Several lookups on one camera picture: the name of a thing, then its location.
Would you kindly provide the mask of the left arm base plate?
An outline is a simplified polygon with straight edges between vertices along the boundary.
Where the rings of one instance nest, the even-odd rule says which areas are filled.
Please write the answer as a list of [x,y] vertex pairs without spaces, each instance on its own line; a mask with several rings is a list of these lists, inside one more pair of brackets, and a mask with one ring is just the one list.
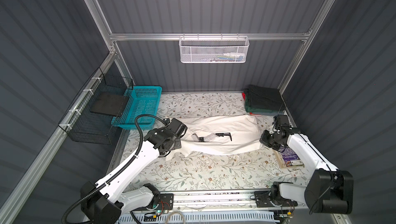
[[173,210],[173,203],[174,194],[160,193],[155,195],[149,205],[143,209],[148,211],[170,211]]

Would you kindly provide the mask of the white t shirt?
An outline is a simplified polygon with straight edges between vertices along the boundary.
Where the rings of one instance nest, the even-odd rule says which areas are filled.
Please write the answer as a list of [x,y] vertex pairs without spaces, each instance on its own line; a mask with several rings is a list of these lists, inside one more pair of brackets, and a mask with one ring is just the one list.
[[253,116],[214,116],[182,118],[188,128],[181,138],[181,148],[166,156],[171,160],[177,153],[188,157],[194,152],[210,155],[233,155],[260,149],[261,131]]

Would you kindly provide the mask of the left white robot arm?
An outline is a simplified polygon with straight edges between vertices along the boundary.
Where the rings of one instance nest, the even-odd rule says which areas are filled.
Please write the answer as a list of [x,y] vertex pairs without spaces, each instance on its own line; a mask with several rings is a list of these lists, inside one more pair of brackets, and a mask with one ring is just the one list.
[[138,148],[108,175],[81,188],[81,200],[77,205],[87,216],[88,223],[114,224],[126,212],[157,208],[160,191],[150,183],[127,194],[123,192],[152,161],[181,147],[180,140],[186,134],[187,126],[175,118],[160,122],[162,127],[143,134],[138,120],[135,120],[139,133]]

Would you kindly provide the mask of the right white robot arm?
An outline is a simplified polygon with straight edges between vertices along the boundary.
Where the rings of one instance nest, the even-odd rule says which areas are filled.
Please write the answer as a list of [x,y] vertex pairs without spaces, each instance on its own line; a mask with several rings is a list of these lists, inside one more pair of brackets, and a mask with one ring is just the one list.
[[287,202],[305,204],[312,213],[351,214],[353,210],[353,176],[339,170],[326,159],[303,132],[290,125],[287,115],[273,118],[272,130],[265,130],[260,142],[280,152],[292,149],[303,162],[310,180],[307,186],[288,182],[274,182],[268,194],[273,206]]

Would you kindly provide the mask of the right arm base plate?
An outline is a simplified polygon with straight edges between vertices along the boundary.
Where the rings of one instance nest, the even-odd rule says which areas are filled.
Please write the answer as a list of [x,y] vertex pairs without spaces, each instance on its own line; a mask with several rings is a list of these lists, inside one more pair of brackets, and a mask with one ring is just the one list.
[[271,191],[255,191],[252,198],[258,208],[264,207],[296,207],[298,203],[282,197],[272,197]]

